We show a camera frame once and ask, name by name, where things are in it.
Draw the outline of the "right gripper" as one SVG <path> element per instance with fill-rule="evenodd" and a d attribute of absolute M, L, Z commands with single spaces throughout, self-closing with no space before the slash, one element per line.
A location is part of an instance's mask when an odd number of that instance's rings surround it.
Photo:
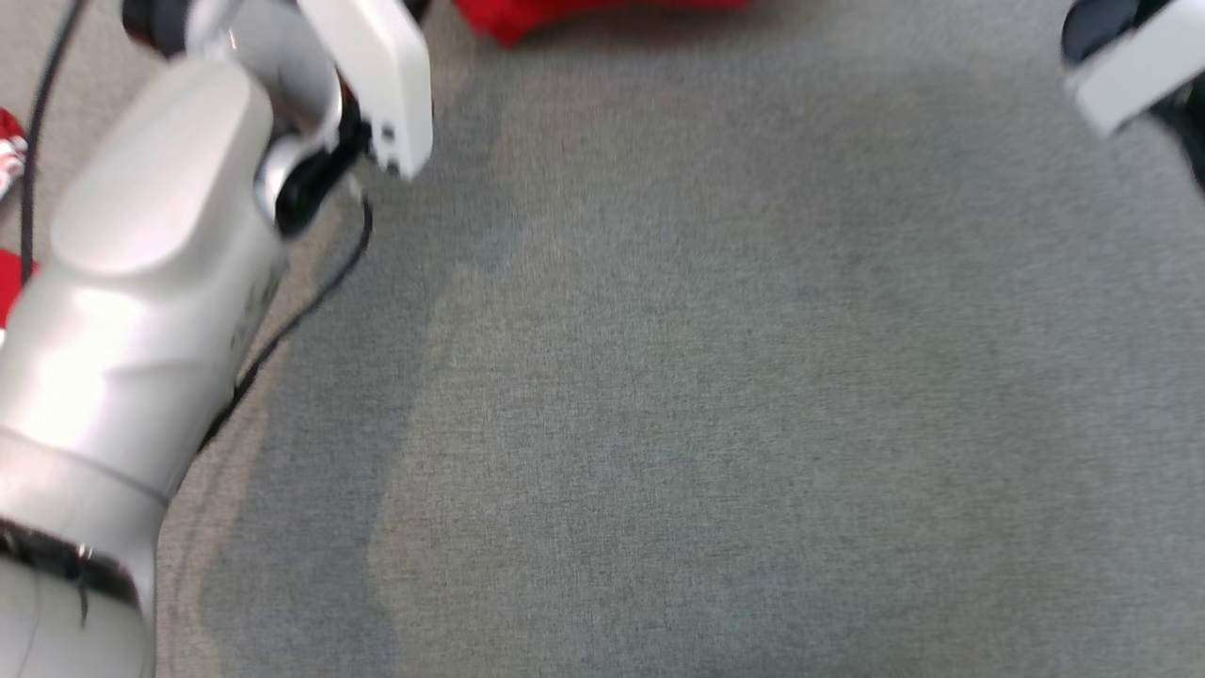
<path fill-rule="evenodd" d="M 1062 26 L 1068 94 L 1118 132 L 1203 73 L 1201 1 L 1075 1 Z"/>

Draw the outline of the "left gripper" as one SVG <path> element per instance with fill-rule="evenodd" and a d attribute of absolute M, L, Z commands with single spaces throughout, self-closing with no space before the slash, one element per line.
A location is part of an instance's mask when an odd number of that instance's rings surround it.
<path fill-rule="evenodd" d="M 404 1 L 301 1 L 304 18 L 369 120 L 380 167 L 415 179 L 433 152 L 431 63 Z"/>

